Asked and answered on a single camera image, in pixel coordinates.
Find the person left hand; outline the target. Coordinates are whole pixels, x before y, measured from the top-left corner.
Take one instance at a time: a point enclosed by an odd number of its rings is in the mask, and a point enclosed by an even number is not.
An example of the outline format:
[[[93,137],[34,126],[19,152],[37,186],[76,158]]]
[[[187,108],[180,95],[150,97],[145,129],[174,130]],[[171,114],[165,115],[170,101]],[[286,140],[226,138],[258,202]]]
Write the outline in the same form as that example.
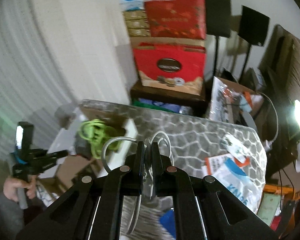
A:
[[[28,183],[21,179],[8,177],[4,182],[3,194],[7,199],[17,203],[19,201],[17,190],[27,189],[27,197],[33,199],[36,197],[36,178],[37,176],[30,176],[30,182]]]

